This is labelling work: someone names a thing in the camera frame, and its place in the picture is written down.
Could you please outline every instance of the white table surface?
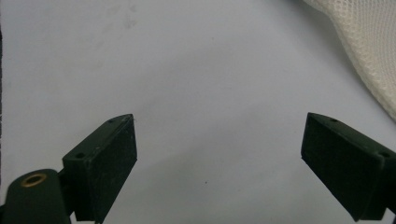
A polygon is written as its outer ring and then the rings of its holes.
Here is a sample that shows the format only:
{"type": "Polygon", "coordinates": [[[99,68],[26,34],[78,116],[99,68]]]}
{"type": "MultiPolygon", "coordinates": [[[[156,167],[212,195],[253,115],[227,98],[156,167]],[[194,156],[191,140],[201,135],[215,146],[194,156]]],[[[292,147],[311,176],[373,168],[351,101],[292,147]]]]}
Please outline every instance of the white table surface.
{"type": "Polygon", "coordinates": [[[396,146],[303,1],[2,0],[1,21],[2,203],[128,113],[138,161],[105,223],[354,223],[301,160],[306,113],[396,146]]]}

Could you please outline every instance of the mesh bag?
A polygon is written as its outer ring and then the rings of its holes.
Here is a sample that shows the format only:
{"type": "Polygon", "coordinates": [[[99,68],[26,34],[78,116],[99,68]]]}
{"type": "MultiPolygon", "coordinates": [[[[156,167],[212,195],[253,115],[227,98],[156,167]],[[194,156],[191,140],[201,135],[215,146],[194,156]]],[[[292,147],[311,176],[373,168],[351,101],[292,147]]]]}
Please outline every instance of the mesh bag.
{"type": "Polygon", "coordinates": [[[359,76],[396,120],[396,0],[305,0],[332,20],[359,76]]]}

